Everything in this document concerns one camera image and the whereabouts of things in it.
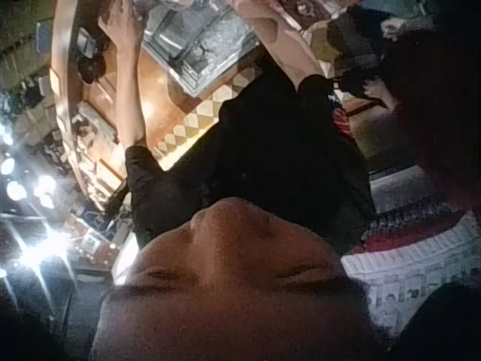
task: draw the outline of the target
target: raised arm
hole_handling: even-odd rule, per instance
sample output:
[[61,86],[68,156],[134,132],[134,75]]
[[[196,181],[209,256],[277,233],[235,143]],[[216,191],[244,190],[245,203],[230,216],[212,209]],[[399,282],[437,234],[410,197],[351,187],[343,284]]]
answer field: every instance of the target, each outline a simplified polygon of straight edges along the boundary
[[108,21],[98,25],[117,48],[116,127],[124,149],[147,146],[145,119],[138,87],[138,57],[145,22],[138,16],[132,0],[113,0]]
[[227,0],[257,34],[280,68],[299,88],[302,80],[322,69],[302,36],[293,29],[268,0]]

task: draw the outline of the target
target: glass display case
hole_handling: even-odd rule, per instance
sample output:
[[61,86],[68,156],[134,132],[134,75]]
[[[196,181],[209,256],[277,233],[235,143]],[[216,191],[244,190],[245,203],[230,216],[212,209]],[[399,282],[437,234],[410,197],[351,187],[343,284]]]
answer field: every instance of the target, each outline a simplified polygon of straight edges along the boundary
[[196,0],[186,10],[150,12],[144,48],[193,97],[207,89],[257,38],[224,0]]

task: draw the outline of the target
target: checkered tile floor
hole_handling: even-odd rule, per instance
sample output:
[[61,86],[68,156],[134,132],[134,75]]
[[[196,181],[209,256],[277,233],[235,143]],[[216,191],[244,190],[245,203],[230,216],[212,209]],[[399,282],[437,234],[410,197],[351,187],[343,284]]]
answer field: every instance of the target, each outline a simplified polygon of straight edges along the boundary
[[153,149],[153,155],[162,169],[170,169],[210,127],[216,124],[219,121],[222,103],[235,98],[258,75],[259,72],[254,68],[244,69],[187,114],[183,121]]

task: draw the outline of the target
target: nose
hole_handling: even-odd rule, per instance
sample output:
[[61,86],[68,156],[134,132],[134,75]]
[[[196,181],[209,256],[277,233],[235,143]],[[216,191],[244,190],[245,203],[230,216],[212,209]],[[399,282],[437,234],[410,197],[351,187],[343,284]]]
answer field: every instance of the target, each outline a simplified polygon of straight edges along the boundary
[[271,215],[242,199],[230,198],[192,219],[192,248],[201,282],[208,286],[259,280],[263,245],[271,241]]

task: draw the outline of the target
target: bright light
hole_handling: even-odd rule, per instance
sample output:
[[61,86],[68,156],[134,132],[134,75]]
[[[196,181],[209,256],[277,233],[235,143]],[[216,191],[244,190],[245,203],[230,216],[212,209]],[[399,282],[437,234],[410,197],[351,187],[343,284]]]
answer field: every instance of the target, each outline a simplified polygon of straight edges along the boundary
[[115,284],[117,286],[122,286],[124,284],[126,284],[126,281],[127,281],[127,275],[122,275],[122,276],[119,276],[116,280],[115,280]]
[[43,205],[45,208],[54,209],[55,205],[53,204],[52,197],[47,194],[40,195],[40,204]]
[[14,168],[15,168],[15,159],[7,158],[2,163],[1,173],[2,175],[9,175],[11,174],[12,171],[14,171]]
[[145,119],[150,118],[153,115],[154,108],[151,102],[142,103],[142,113],[144,113]]
[[27,198],[25,187],[15,180],[7,185],[7,194],[11,200],[15,202]]
[[48,255],[41,253],[36,247],[28,247],[23,250],[19,262],[26,267],[37,269]]
[[53,194],[53,192],[55,192],[55,188],[57,187],[57,182],[55,182],[55,180],[49,175],[42,175],[40,178],[38,178],[38,187],[42,193]]
[[3,142],[8,145],[8,146],[11,146],[13,143],[14,143],[14,139],[12,138],[12,136],[10,134],[3,134]]
[[126,279],[123,276],[126,276],[129,272],[128,268],[135,261],[138,251],[137,238],[135,237],[135,233],[131,232],[126,239],[119,256],[113,264],[112,276],[115,284],[122,284],[122,282],[125,282]]
[[57,256],[62,259],[67,257],[68,238],[57,232],[49,232],[49,238],[23,250],[19,262],[29,268],[37,269],[49,257]]

